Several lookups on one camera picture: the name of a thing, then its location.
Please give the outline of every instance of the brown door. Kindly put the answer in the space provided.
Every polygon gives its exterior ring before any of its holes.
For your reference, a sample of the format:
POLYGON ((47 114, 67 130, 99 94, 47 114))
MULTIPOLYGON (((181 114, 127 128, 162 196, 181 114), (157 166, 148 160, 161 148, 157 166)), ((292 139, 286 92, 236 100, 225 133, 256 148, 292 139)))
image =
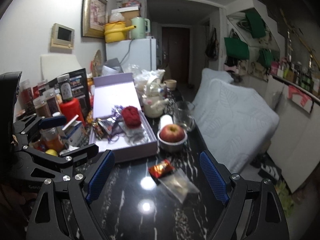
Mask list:
POLYGON ((162 27, 162 62, 169 66, 171 77, 178 83, 188 83, 190 30, 162 27))

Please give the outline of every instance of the gold picture frame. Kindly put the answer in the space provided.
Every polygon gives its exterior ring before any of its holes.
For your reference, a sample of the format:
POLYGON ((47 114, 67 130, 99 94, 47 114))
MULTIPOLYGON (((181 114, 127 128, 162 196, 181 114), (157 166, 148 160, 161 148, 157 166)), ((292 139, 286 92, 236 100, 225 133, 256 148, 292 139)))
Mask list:
POLYGON ((104 24, 107 22, 106 0, 83 0, 82 37, 104 39, 104 24))

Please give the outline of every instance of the orange wrapper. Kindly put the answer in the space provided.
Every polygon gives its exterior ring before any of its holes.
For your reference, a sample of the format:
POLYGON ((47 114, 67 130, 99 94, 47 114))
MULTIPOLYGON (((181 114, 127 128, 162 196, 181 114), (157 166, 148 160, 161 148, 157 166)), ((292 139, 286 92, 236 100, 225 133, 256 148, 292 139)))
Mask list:
POLYGON ((173 169, 174 169, 174 167, 170 164, 170 162, 167 159, 165 159, 162 162, 160 162, 159 164, 150 167, 148 169, 148 171, 149 171, 150 175, 159 179, 164 174, 172 171, 173 169))

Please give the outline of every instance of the beige cup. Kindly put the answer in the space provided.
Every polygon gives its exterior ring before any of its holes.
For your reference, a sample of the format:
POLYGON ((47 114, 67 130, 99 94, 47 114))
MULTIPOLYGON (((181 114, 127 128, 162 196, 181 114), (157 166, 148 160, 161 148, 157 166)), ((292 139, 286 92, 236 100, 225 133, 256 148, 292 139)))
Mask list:
POLYGON ((177 81, 173 79, 165 80, 164 84, 166 84, 167 88, 171 91, 175 90, 177 87, 177 81))

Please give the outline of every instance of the yellow pot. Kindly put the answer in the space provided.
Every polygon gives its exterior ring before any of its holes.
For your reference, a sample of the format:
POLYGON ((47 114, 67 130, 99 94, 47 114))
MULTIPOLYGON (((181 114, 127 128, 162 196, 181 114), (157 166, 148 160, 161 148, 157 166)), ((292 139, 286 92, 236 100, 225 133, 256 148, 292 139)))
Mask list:
POLYGON ((125 32, 136 28, 135 25, 125 27, 125 22, 107 23, 104 26, 104 36, 106 43, 124 41, 125 32))

